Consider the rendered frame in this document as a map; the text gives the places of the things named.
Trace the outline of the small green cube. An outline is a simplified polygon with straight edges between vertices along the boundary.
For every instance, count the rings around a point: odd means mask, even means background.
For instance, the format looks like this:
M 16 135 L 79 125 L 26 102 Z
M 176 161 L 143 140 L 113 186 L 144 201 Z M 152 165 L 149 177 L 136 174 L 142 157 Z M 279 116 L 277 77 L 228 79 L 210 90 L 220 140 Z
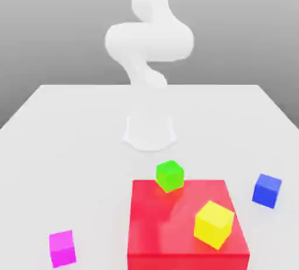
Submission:
M 184 169 L 174 160 L 163 162 L 156 167 L 156 182 L 165 193 L 184 186 Z

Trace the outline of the small yellow cube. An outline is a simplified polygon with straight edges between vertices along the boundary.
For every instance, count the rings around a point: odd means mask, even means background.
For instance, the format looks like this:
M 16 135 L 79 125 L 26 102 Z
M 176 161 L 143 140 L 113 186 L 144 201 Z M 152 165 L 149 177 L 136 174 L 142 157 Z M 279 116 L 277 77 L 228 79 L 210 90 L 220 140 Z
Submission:
M 193 235 L 219 250 L 232 232 L 235 213 L 211 200 L 196 213 Z

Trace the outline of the small blue cube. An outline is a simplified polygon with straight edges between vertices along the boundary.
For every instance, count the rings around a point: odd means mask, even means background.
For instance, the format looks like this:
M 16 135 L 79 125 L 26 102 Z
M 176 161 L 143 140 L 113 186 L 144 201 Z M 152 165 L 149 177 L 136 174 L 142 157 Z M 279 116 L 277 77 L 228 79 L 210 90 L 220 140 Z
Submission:
M 274 209 L 281 184 L 281 179 L 260 174 L 254 187 L 252 201 Z

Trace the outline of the small magenta cube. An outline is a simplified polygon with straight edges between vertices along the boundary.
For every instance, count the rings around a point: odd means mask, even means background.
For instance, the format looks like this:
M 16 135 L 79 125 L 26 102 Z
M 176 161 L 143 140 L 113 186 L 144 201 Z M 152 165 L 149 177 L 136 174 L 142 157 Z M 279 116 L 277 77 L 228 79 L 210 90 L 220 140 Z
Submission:
M 50 234 L 48 240 L 53 268 L 76 263 L 72 230 Z

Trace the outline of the large red box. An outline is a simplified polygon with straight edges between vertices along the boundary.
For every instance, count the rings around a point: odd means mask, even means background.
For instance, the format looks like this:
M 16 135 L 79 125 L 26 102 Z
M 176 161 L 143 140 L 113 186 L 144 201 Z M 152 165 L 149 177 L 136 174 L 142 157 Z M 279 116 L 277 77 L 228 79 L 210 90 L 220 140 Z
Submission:
M 193 235 L 196 213 L 213 201 L 234 210 L 223 180 L 186 180 L 165 193 L 154 180 L 134 180 L 128 270 L 247 270 L 250 252 L 238 219 L 216 250 Z

